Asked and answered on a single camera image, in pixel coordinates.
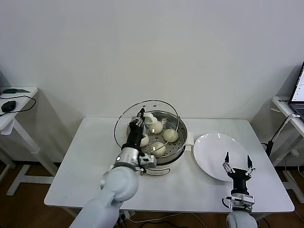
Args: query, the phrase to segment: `laptop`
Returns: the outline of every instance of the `laptop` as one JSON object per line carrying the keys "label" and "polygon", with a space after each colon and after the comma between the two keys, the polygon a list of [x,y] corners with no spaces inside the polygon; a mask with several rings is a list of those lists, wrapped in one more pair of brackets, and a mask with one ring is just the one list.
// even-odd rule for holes
{"label": "laptop", "polygon": [[288,104],[294,113],[299,114],[304,121],[304,62]]}

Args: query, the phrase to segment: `table leg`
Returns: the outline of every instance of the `table leg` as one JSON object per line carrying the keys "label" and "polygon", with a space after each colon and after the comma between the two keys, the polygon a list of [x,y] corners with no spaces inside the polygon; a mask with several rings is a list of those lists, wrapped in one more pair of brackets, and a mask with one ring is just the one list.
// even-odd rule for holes
{"label": "table leg", "polygon": [[5,177],[6,173],[10,169],[14,169],[16,167],[16,165],[2,151],[0,151],[0,161],[2,161],[4,164],[6,164],[6,167],[0,174],[0,182],[1,182],[2,179]]}
{"label": "table leg", "polygon": [[23,165],[14,182],[7,191],[8,196],[13,196],[21,183],[51,184],[54,177],[27,176],[30,165]]}
{"label": "table leg", "polygon": [[58,167],[51,161],[51,159],[41,151],[40,147],[30,137],[30,135],[24,130],[24,128],[14,119],[14,128],[20,134],[20,136],[26,142],[26,148],[31,154],[40,162],[53,176],[55,176]]}
{"label": "table leg", "polygon": [[286,141],[270,155],[273,166],[277,166],[284,157],[303,139],[299,132],[293,132]]}
{"label": "table leg", "polygon": [[283,182],[283,185],[285,187],[285,189],[289,190],[293,190],[295,193],[295,196],[297,197],[298,201],[300,203],[304,203],[304,194],[302,193],[301,189],[299,188],[299,186],[296,183],[295,179],[293,178],[293,176],[291,175],[290,171],[283,171],[282,172],[283,175],[285,176],[287,182]]}

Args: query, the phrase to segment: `white desk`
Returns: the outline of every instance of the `white desk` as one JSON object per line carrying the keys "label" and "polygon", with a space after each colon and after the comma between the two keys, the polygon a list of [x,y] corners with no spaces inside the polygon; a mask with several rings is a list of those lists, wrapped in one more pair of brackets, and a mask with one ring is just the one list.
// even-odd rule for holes
{"label": "white desk", "polygon": [[[283,113],[286,117],[294,113],[294,111],[291,110],[288,105],[289,97],[275,96],[272,101],[277,106],[279,111]],[[271,153],[269,158],[273,166],[276,166],[278,163],[280,163],[289,152],[298,154],[295,147],[304,137],[304,123],[299,118],[291,119],[290,123],[296,129],[296,132],[292,133],[276,151]],[[300,188],[295,184],[296,182],[292,177],[291,173],[289,171],[283,171],[283,174],[287,179],[287,182],[283,183],[285,188],[293,190],[299,202],[304,203],[304,194],[302,193]]]}
{"label": "white desk", "polygon": [[[0,87],[0,91],[3,91],[8,87]],[[26,95],[28,97],[33,97],[38,89],[36,87],[14,87],[15,89],[24,89],[30,91],[30,93],[16,93],[16,94],[1,94],[0,97],[8,98],[8,97],[16,97]],[[4,103],[15,100],[16,101],[16,108],[14,111],[20,111],[31,99],[27,97],[19,97],[19,98],[12,98],[12,99],[0,99],[0,106]],[[31,154],[52,174],[55,175],[58,168],[54,165],[54,163],[49,159],[49,157],[41,152],[39,146],[35,143],[35,141],[30,137],[30,135],[23,129],[23,127],[18,123],[15,119],[15,116],[18,113],[10,113],[0,116],[0,131],[5,130],[6,127],[12,126],[20,136],[25,140],[26,148],[31,152]],[[10,161],[10,159],[3,153],[0,154],[0,160],[4,161],[7,165],[4,172],[0,175],[0,180],[4,177],[6,172],[9,168],[14,168],[15,165]],[[26,176],[26,172],[30,168],[30,165],[24,165],[19,172],[18,176],[15,178],[14,182],[12,183],[11,187],[9,188],[7,195],[14,195],[15,191],[17,190],[18,186],[22,182],[26,183],[47,183],[50,184],[53,180],[53,177],[36,177],[36,176]]]}
{"label": "white desk", "polygon": [[[82,208],[100,191],[100,178],[120,152],[113,137],[116,118],[86,117],[62,161],[45,197],[50,206]],[[290,200],[257,136],[246,120],[183,119],[194,139],[210,133],[234,137],[248,150],[256,172],[247,183],[255,196],[254,213],[290,212]],[[180,158],[181,165],[162,177],[139,176],[136,195],[122,210],[228,212],[222,197],[230,194],[232,182],[213,179],[196,164],[192,152]]]}

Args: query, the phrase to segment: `computer mouse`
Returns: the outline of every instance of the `computer mouse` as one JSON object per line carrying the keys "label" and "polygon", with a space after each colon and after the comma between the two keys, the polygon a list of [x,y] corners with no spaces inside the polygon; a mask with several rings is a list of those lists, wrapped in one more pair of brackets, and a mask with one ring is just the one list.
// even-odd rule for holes
{"label": "computer mouse", "polygon": [[1,106],[1,110],[4,113],[13,111],[16,108],[16,101],[8,101]]}

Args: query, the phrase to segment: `white wall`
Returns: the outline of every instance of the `white wall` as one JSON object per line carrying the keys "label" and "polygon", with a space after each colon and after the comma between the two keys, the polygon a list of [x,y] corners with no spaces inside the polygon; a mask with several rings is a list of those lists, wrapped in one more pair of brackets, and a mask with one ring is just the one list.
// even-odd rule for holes
{"label": "white wall", "polygon": [[289,95],[285,81],[304,60],[303,7],[2,0],[0,69],[13,86],[39,87],[38,106],[19,119],[50,153],[68,148],[82,117],[118,116],[144,99],[166,100],[181,117],[248,119],[266,137],[277,125],[269,100]]}

